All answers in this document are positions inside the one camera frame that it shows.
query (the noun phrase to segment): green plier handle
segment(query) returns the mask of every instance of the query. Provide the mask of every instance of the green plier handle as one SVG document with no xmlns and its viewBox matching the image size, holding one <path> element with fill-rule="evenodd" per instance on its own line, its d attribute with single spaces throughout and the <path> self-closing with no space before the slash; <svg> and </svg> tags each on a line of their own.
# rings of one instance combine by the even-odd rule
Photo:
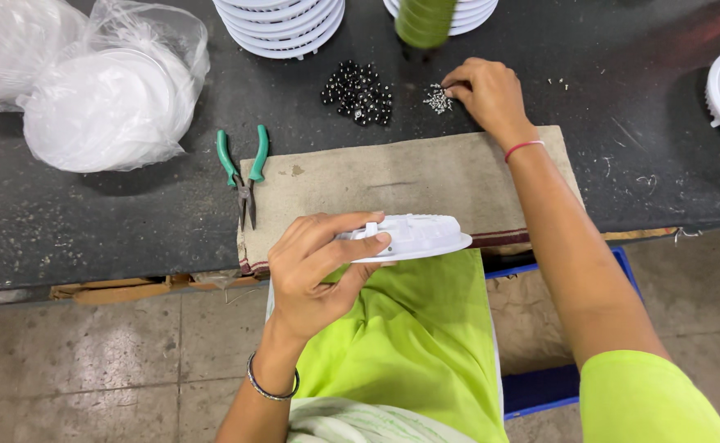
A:
<svg viewBox="0 0 720 443">
<path fill-rule="evenodd" d="M 256 158 L 254 159 L 254 166 L 251 166 L 251 174 L 248 176 L 249 179 L 256 183 L 262 183 L 264 176 L 262 175 L 262 169 L 264 168 L 264 162 L 267 160 L 267 149 L 269 148 L 269 140 L 267 140 L 267 128 L 264 125 L 256 127 L 259 132 L 259 148 L 256 151 Z"/>
<path fill-rule="evenodd" d="M 237 187 L 237 183 L 234 182 L 234 176 L 239 176 L 239 173 L 237 172 L 237 169 L 234 168 L 232 159 L 228 157 L 228 141 L 226 132 L 223 129 L 218 129 L 217 131 L 215 146 L 217 146 L 217 156 L 221 159 L 221 165 L 223 165 L 224 169 L 226 169 L 226 172 L 228 173 L 228 182 L 226 184 Z"/>
<path fill-rule="evenodd" d="M 251 174 L 248 176 L 248 179 L 253 180 L 256 183 L 261 183 L 264 181 L 262 169 L 264 168 L 264 162 L 267 160 L 269 140 L 267 138 L 267 128 L 265 128 L 264 125 L 259 125 L 256 128 L 259 134 L 259 147 L 256 151 L 256 158 L 254 159 L 254 165 L 251 166 Z M 217 146 L 217 156 L 221 159 L 221 165 L 223 165 L 228 174 L 228 181 L 226 184 L 237 187 L 234 176 L 237 175 L 239 177 L 240 175 L 237 168 L 235 168 L 232 164 L 231 158 L 228 157 L 228 140 L 226 132 L 223 129 L 218 130 L 215 143 Z"/>
</svg>

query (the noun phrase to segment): hand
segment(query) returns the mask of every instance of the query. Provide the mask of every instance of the hand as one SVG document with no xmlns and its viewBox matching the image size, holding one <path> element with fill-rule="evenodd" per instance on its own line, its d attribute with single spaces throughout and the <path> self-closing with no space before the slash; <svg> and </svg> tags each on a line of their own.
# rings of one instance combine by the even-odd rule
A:
<svg viewBox="0 0 720 443">
<path fill-rule="evenodd" d="M 505 152 L 540 138 L 524 113 L 522 83 L 502 63 L 467 58 L 447 74 L 442 87 L 447 88 L 445 96 L 460 100 Z"/>
<path fill-rule="evenodd" d="M 382 212 L 298 217 L 267 255 L 275 288 L 276 327 L 305 343 L 349 312 L 379 263 L 352 263 L 334 284 L 321 281 L 345 263 L 373 257 L 390 244 L 390 234 L 362 240 L 333 240 L 340 233 L 382 222 Z"/>
</svg>

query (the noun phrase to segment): right hand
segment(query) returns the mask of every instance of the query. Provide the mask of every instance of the right hand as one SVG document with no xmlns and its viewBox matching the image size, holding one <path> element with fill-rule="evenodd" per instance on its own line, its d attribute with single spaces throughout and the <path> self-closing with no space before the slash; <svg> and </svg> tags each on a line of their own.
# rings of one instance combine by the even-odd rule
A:
<svg viewBox="0 0 720 443">
<path fill-rule="evenodd" d="M 445 96 L 460 100 L 475 121 L 507 152 L 511 147 L 540 139 L 524 113 L 522 83 L 512 69 L 499 62 L 467 58 L 442 80 Z"/>
</svg>

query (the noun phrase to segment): shirt sleeve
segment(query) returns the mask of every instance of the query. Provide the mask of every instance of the shirt sleeve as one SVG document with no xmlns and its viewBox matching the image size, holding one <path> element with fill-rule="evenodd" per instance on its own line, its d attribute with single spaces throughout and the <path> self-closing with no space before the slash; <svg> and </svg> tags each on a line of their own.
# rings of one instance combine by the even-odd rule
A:
<svg viewBox="0 0 720 443">
<path fill-rule="evenodd" d="M 638 351 L 604 352 L 581 371 L 585 443 L 715 443 L 720 417 L 669 360 Z"/>
</svg>

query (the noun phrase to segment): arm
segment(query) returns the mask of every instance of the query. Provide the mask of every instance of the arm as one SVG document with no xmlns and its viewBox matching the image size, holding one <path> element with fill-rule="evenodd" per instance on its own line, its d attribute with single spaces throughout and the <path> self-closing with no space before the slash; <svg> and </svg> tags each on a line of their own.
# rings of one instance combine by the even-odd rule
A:
<svg viewBox="0 0 720 443">
<path fill-rule="evenodd" d="M 505 152 L 540 138 L 524 114 L 521 83 L 502 63 L 470 58 L 442 85 Z M 578 367 L 620 349 L 669 359 L 636 291 L 546 150 L 539 144 L 521 147 L 508 164 L 532 249 Z"/>
<path fill-rule="evenodd" d="M 345 263 L 375 256 L 390 244 L 386 233 L 333 241 L 335 235 L 384 219 L 381 212 L 299 217 L 269 250 L 275 308 L 252 368 L 267 393 L 283 397 L 292 391 L 295 366 L 308 340 L 349 312 L 380 264 L 352 263 L 337 283 L 321 281 Z M 246 378 L 218 429 L 216 443 L 286 441 L 290 403 L 268 400 Z"/>
</svg>

